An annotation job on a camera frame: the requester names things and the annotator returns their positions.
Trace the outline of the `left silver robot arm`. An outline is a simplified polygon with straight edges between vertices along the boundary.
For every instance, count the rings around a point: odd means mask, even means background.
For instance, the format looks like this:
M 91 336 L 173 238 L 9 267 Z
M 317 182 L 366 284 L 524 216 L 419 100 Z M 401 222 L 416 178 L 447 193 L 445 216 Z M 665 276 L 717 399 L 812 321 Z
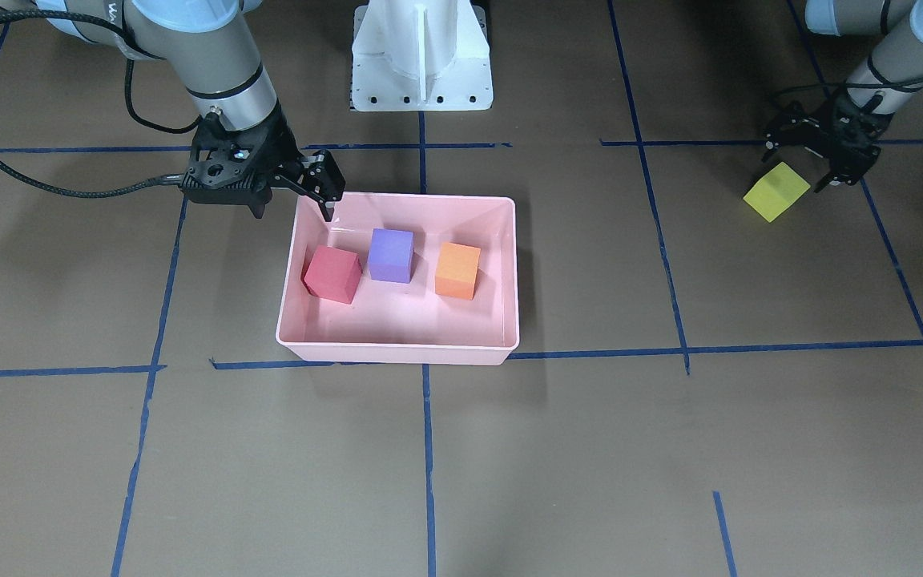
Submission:
M 923 1 L 807 1 L 807 29 L 818 35 L 881 35 L 864 61 L 816 111 L 830 161 L 816 185 L 854 185 L 878 160 L 879 139 L 895 114 L 923 89 Z

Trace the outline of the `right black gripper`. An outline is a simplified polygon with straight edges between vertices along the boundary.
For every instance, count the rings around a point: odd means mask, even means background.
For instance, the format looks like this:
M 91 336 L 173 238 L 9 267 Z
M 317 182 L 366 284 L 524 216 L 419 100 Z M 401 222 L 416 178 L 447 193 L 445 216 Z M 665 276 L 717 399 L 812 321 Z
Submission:
M 252 193 L 249 211 L 263 218 L 272 200 L 272 188 L 289 190 L 317 204 L 326 223 L 332 223 L 345 193 L 345 177 L 333 151 L 320 149 L 303 155 L 282 109 L 276 108 L 252 129 L 260 141 L 250 158 Z

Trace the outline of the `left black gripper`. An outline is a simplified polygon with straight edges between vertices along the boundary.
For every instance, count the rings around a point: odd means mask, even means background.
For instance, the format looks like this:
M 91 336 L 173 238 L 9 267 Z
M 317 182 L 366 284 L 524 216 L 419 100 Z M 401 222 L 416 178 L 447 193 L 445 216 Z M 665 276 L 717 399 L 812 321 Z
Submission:
M 877 113 L 884 99 L 884 92 L 874 92 L 862 103 L 854 102 L 848 92 L 832 95 L 832 154 L 814 153 L 828 162 L 828 170 L 814 185 L 814 193 L 830 186 L 856 185 L 862 179 L 862 172 L 874 167 L 881 154 L 877 143 L 893 120 L 893 113 Z

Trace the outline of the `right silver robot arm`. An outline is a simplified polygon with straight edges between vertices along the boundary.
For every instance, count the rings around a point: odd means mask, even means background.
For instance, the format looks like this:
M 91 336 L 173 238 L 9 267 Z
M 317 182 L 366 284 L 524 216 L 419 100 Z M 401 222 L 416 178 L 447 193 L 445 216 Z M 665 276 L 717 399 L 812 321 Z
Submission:
M 256 1 L 0 1 L 0 26 L 48 21 L 67 35 L 117 48 L 126 59 L 128 116 L 164 134 L 193 135 L 184 171 L 102 192 L 48 185 L 2 160 L 0 171 L 80 200 L 175 186 L 194 204 L 246 207 L 256 218 L 280 188 L 314 201 L 323 219 L 332 220 L 345 178 L 329 151 L 307 155 L 298 149 L 244 18 L 256 7 Z M 142 61 L 166 62 L 175 71 L 197 111 L 189 125 L 164 127 L 136 113 L 133 67 Z

